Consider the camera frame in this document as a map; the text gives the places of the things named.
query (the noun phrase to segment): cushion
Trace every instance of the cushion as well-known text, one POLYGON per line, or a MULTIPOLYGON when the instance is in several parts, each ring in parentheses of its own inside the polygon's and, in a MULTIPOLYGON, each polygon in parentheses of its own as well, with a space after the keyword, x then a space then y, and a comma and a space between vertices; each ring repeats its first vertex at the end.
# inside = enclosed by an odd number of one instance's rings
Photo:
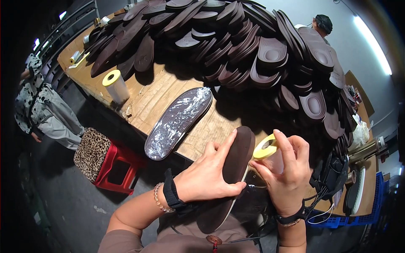
POLYGON ((81 137, 73 161, 90 182, 96 181, 110 146, 111 141, 94 128, 88 128, 81 137))

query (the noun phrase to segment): stool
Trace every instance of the stool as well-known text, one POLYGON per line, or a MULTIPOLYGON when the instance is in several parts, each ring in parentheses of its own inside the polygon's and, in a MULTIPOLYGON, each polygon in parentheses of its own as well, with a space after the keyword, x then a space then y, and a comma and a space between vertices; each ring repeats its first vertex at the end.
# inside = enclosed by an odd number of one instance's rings
POLYGON ((136 171, 146 166, 141 156, 94 128, 84 132, 73 161, 95 186, 129 195, 136 171))

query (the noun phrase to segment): wrist strap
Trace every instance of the wrist strap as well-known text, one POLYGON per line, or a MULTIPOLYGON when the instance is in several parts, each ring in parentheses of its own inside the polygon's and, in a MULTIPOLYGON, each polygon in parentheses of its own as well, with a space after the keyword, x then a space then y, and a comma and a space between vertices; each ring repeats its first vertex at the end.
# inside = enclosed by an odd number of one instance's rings
POLYGON ((163 194, 164 197, 166 198, 169 207, 174 208, 177 211, 179 208, 181 209, 182 207, 187 206, 187 204, 185 204, 181 199, 179 199, 176 190, 176 185, 175 182, 173 181, 172 170, 170 168, 166 170, 164 176, 166 177, 166 179, 164 180, 163 194))
POLYGON ((279 214, 276 214, 275 218, 282 225, 287 225, 287 224, 293 223, 298 219, 305 220, 305 210, 304 210, 304 208, 305 208, 305 206, 304 206, 304 202, 303 202, 300 210, 298 210, 298 212, 296 214, 291 215, 291 216, 286 217, 286 218, 283 218, 279 214))

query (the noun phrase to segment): ceiling light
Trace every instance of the ceiling light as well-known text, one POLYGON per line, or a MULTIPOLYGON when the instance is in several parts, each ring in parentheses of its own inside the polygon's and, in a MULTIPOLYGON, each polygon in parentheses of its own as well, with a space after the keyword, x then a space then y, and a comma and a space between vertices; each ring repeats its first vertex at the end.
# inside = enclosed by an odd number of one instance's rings
POLYGON ((47 41, 45 42, 45 44, 42 46, 42 48, 46 47, 46 46, 48 45, 48 43, 49 43, 49 40, 47 40, 47 41))
POLYGON ((364 21, 360 17, 354 17, 354 23, 357 25, 357 28, 361 31, 363 36, 367 39, 369 42, 371 48, 373 49, 375 56, 377 56, 378 61, 381 64, 381 67, 383 68, 384 72, 386 74, 392 75, 390 65, 388 64, 387 58, 384 55, 384 52, 382 51, 380 45, 378 44, 377 40, 371 33, 370 29, 367 27, 367 25, 364 23, 364 21))
POLYGON ((66 11, 62 12, 62 14, 59 15, 59 19, 62 20, 65 15, 66 15, 66 11))
POLYGON ((39 46, 39 38, 36 38, 34 50, 35 50, 38 46, 39 46))

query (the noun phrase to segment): beaded bracelet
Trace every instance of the beaded bracelet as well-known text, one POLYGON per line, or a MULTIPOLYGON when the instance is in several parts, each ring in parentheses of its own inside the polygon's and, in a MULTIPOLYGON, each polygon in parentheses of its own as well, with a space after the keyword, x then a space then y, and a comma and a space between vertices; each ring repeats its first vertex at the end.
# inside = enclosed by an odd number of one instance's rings
POLYGON ((156 202, 156 205, 158 205, 158 207, 159 207, 162 211, 164 211, 164 212, 166 212, 166 213, 172 213, 172 212, 175 211, 173 208, 166 208, 166 207, 164 207, 164 206, 159 202, 159 200, 158 200, 158 190, 159 190, 159 187, 161 187, 162 185, 164 185, 164 183, 158 183, 158 184, 155 186, 155 189, 154 189, 154 191, 153 191, 153 193, 154 193, 154 195, 155 195, 155 202, 156 202))

